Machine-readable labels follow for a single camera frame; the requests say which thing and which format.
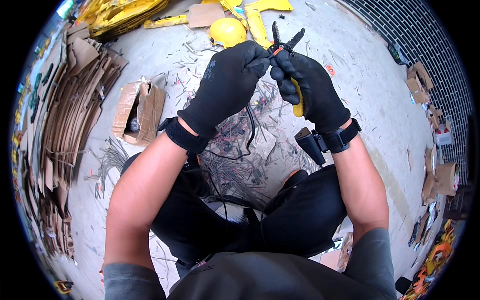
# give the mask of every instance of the gray t-shirt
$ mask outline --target gray t-shirt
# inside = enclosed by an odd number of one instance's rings
[[[166,298],[149,268],[109,264],[103,273],[106,300]],[[168,299],[396,299],[389,234],[367,232],[343,274],[291,254],[217,253],[179,280]]]

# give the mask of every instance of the wrist-mounted device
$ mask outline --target wrist-mounted device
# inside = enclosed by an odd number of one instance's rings
[[[205,150],[208,142],[218,133],[213,130],[208,137],[194,136],[180,125],[178,117],[165,119],[157,128],[158,131],[165,130],[167,136],[189,153],[199,154]]]
[[[305,151],[313,161],[321,166],[325,163],[324,156],[328,150],[332,153],[339,153],[348,149],[348,143],[361,131],[361,127],[357,120],[352,118],[352,123],[344,130],[338,128],[331,133],[317,133],[312,130],[310,132],[304,127],[295,135],[295,141],[300,148]]]

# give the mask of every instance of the knee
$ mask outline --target knee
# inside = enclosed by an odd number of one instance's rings
[[[132,162],[140,155],[141,152],[135,154],[134,156],[130,157],[129,159],[127,159],[127,161],[125,162],[125,164],[123,165],[123,168],[121,169],[121,173],[120,173],[120,176],[123,175],[123,173],[125,173],[125,171],[128,169],[128,167],[132,164]]]

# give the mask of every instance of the glove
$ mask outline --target glove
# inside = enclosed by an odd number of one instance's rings
[[[350,119],[350,111],[340,101],[330,76],[316,60],[296,52],[292,57],[282,50],[270,63],[270,76],[276,80],[282,98],[291,104],[300,102],[291,78],[298,82],[303,96],[303,115],[315,124],[318,133],[332,132]]]
[[[213,138],[215,127],[242,110],[250,101],[258,80],[270,61],[268,52],[246,41],[212,56],[190,105],[177,111],[199,136]]]

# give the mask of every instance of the yellow hard hat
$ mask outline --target yellow hard hat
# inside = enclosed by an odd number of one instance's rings
[[[212,44],[228,48],[246,41],[247,31],[239,20],[223,18],[213,22],[208,32],[208,38]]]

